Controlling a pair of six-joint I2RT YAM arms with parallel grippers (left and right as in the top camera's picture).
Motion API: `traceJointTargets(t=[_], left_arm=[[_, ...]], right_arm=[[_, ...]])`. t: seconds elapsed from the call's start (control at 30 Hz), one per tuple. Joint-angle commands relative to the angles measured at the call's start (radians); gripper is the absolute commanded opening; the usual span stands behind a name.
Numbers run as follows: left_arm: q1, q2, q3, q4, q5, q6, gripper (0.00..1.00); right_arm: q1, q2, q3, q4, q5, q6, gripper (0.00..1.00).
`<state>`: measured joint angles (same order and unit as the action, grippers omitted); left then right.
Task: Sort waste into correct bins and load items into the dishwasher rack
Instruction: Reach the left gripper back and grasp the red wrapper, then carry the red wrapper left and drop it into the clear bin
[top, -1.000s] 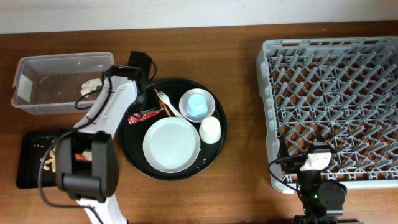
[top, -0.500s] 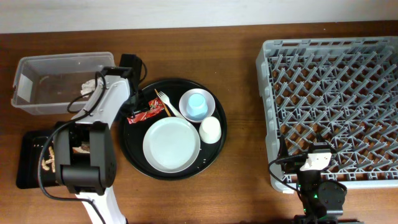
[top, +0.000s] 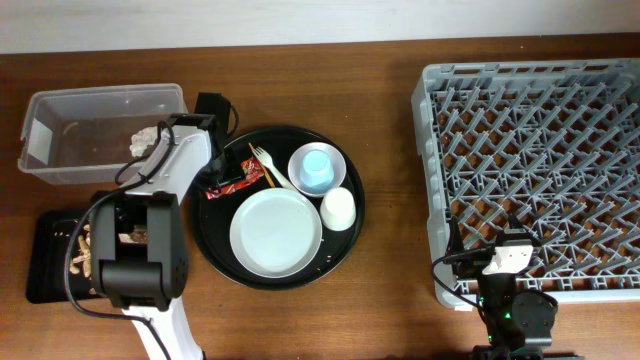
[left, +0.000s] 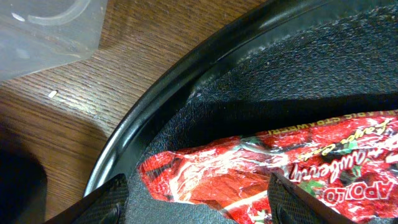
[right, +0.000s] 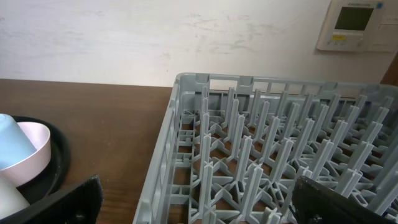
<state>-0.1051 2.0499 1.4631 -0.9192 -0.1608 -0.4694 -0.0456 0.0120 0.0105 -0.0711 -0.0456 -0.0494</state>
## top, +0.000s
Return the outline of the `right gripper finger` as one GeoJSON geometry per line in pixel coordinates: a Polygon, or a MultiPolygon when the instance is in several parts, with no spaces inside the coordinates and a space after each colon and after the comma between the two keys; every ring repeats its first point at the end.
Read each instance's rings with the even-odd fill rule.
{"type": "Polygon", "coordinates": [[[530,232],[524,227],[515,214],[508,217],[507,237],[510,240],[531,240],[530,232]]]}
{"type": "Polygon", "coordinates": [[[460,232],[459,219],[452,216],[449,221],[449,241],[447,244],[448,253],[458,253],[465,250],[463,238],[460,232]]]}

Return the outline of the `red snack wrapper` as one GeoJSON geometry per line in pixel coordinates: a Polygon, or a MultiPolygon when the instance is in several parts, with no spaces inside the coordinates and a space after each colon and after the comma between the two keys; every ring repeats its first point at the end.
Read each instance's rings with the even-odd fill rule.
{"type": "Polygon", "coordinates": [[[231,195],[239,190],[253,185],[264,176],[264,169],[261,163],[255,157],[251,157],[247,160],[242,161],[241,169],[244,173],[243,179],[234,180],[229,185],[223,186],[220,190],[207,190],[205,192],[206,198],[208,200],[212,200],[220,198],[222,196],[231,195]]]}

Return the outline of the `grey plate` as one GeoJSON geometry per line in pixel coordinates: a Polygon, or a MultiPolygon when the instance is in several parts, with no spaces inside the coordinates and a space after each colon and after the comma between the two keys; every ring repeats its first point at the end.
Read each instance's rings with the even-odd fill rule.
{"type": "Polygon", "coordinates": [[[311,263],[323,241],[323,227],[318,210],[306,197],[270,188],[242,202],[231,220],[229,239],[246,270],[278,279],[311,263]]]}

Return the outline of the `light blue cup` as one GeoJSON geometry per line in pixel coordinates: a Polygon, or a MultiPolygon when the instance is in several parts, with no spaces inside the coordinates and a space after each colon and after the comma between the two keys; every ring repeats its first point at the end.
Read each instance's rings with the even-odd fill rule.
{"type": "Polygon", "coordinates": [[[322,150],[311,150],[302,159],[300,179],[315,192],[323,191],[333,180],[334,172],[329,155],[322,150]]]}

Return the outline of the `white napkin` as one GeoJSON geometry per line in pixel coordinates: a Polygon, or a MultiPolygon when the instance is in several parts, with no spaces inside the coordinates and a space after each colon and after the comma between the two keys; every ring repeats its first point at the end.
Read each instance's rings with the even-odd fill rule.
{"type": "Polygon", "coordinates": [[[158,138],[156,127],[147,127],[131,136],[129,150],[134,158],[141,157],[148,147],[156,144],[158,138]]]}

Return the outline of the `white bowl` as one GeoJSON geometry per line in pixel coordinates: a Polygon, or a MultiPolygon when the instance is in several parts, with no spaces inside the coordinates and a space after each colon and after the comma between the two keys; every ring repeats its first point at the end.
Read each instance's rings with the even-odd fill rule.
{"type": "Polygon", "coordinates": [[[346,176],[346,161],[341,152],[334,146],[324,142],[311,142],[299,147],[289,159],[288,175],[292,184],[303,194],[310,197],[323,197],[329,190],[339,187],[346,176]],[[315,192],[303,185],[300,179],[300,170],[304,155],[311,150],[326,152],[332,163],[334,178],[332,182],[320,192],[315,192]]]}

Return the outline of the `white cup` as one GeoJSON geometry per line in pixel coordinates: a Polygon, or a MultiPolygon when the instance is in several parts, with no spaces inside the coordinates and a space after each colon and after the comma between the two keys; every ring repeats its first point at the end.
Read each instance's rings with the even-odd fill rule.
{"type": "Polygon", "coordinates": [[[322,200],[320,215],[329,230],[347,230],[356,219],[354,196],[344,187],[329,190],[322,200]]]}

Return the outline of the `rice and pasta leftovers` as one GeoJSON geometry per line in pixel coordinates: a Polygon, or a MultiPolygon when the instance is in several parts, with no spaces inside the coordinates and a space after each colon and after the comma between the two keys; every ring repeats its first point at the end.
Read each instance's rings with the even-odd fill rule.
{"type": "MultiPolygon", "coordinates": [[[[118,234],[118,246],[123,251],[122,258],[126,261],[135,260],[140,256],[147,243],[148,231],[145,225],[134,225],[131,232],[118,234]]],[[[75,245],[78,246],[77,254],[70,261],[68,271],[72,275],[82,275],[91,281],[91,226],[88,221],[83,224],[75,245]]]]}

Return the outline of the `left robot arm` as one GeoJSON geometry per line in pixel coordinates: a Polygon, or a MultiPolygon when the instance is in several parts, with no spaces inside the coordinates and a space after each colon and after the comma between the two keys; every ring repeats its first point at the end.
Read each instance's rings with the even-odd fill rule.
{"type": "Polygon", "coordinates": [[[192,186],[219,192],[242,178],[226,149],[237,112],[219,93],[158,124],[155,149],[136,175],[90,212],[92,286],[134,324],[152,359],[202,359],[184,310],[189,259],[180,205],[192,186]]]}

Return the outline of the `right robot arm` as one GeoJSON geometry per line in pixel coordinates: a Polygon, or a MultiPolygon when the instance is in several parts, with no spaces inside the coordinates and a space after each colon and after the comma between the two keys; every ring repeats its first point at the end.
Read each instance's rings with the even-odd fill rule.
{"type": "Polygon", "coordinates": [[[517,277],[532,262],[540,242],[515,217],[494,242],[466,250],[458,219],[449,221],[446,264],[453,273],[477,282],[476,304],[489,344],[473,348],[472,359],[542,359],[552,343],[558,302],[540,290],[521,290],[517,277]]]}

